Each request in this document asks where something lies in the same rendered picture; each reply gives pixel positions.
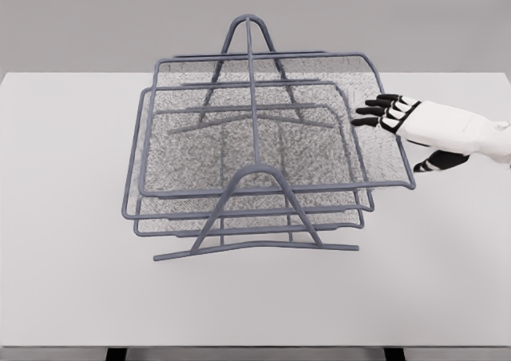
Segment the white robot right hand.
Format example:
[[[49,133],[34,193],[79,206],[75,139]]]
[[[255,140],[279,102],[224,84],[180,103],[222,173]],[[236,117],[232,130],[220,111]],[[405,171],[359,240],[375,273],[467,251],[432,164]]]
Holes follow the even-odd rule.
[[[489,120],[470,111],[398,94],[379,94],[355,110],[353,126],[384,129],[434,152],[413,171],[443,171],[466,163],[480,148]]]

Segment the large grey mesh file tray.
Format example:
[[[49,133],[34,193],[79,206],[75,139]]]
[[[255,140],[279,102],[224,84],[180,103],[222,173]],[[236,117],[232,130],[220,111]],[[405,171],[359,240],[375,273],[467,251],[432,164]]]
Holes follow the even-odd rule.
[[[282,86],[291,100],[295,100],[295,85],[304,87],[313,101],[329,93],[337,93],[343,105],[335,110],[334,115],[342,118],[344,133],[353,141],[351,154],[361,165],[362,179],[344,185],[329,184],[327,189],[411,188],[414,184],[399,141],[383,131],[355,128],[351,124],[355,109],[366,98],[382,92],[376,69],[362,54],[229,54],[158,61],[152,89],[182,85],[198,88],[247,86],[251,89]],[[229,182],[236,181],[241,191],[247,194],[276,190],[277,184],[268,173],[269,168],[274,167],[260,163],[248,165],[237,170]]]

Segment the medium grey mesh file tray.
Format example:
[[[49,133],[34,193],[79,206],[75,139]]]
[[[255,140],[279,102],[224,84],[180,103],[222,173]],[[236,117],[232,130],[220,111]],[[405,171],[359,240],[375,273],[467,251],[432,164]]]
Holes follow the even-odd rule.
[[[300,85],[291,100],[282,86],[198,88],[182,85],[141,93],[125,211],[163,219],[204,216],[235,172],[260,163],[278,169],[308,212],[371,210],[353,141],[344,133],[337,93],[313,101]]]

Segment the small grey mesh file tray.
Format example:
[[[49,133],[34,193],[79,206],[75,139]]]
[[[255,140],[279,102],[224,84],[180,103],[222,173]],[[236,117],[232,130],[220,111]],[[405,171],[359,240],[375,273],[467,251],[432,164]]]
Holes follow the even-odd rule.
[[[334,118],[309,109],[301,117],[284,110],[257,118],[248,111],[157,113],[148,153],[136,161],[146,167],[145,194],[132,196],[129,210],[141,214],[143,233],[200,230],[235,172],[247,165],[275,167],[291,185],[358,177]]]

